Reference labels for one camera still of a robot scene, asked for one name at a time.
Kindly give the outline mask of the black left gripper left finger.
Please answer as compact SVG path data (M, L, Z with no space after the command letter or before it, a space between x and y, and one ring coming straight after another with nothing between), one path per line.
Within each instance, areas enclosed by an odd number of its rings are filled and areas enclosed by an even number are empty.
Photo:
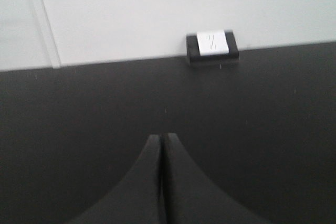
M150 135L117 185L69 223L159 223L161 154L160 137Z

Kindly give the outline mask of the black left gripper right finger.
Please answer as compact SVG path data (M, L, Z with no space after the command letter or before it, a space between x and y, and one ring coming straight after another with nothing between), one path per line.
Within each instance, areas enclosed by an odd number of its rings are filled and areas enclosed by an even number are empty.
M177 134L162 135L162 186L168 223L267 223L221 190Z

